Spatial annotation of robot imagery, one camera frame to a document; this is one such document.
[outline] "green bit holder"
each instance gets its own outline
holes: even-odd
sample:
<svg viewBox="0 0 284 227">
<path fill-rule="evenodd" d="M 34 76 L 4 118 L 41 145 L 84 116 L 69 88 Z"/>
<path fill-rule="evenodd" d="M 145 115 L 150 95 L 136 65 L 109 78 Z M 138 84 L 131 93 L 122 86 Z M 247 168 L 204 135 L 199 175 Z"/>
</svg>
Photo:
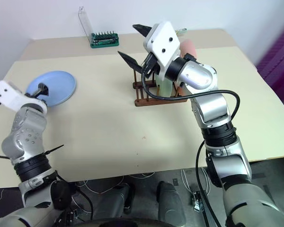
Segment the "green bit holder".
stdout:
<svg viewBox="0 0 284 227">
<path fill-rule="evenodd" d="M 101 47 L 110 47 L 110 46 L 118 46 L 119 45 L 119 37 L 117 33 L 107 32 L 104 34 L 100 33 L 92 33 L 90 34 L 91 48 L 101 48 Z"/>
</svg>

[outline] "pink object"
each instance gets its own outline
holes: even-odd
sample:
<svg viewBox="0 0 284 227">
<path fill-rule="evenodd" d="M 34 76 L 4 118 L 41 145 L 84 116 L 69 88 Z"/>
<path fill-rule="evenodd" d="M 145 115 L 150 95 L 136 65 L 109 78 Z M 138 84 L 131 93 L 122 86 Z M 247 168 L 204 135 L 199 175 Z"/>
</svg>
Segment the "pink object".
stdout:
<svg viewBox="0 0 284 227">
<path fill-rule="evenodd" d="M 189 53 L 193 55 L 195 58 L 197 58 L 197 53 L 195 51 L 195 45 L 190 39 L 186 39 L 180 44 L 180 51 L 181 51 L 181 57 L 184 57 L 186 53 Z"/>
</svg>

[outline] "table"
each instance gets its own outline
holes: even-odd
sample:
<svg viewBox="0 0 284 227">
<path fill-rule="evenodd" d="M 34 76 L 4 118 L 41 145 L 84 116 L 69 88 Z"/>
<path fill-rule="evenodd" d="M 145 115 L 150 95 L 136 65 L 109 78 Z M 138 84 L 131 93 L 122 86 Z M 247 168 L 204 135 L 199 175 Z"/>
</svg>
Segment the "table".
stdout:
<svg viewBox="0 0 284 227">
<path fill-rule="evenodd" d="M 249 161 L 284 157 L 284 106 L 233 39 L 217 29 L 189 31 L 184 38 L 194 40 L 198 61 L 215 67 L 219 88 L 240 95 L 233 124 Z M 195 166 L 203 138 L 190 102 L 134 105 L 133 71 L 116 51 L 141 63 L 146 57 L 142 41 L 138 34 L 120 35 L 119 47 L 90 49 L 84 37 L 37 40 L 5 76 L 22 91 L 35 77 L 52 70 L 76 78 L 73 96 L 48 109 L 43 133 L 45 149 L 65 145 L 48 158 L 67 181 Z M 232 111 L 235 100 L 225 97 Z M 0 155 L 14 115 L 0 106 Z M 206 165 L 204 153 L 199 165 Z M 19 183 L 10 162 L 0 159 L 0 187 Z"/>
</svg>

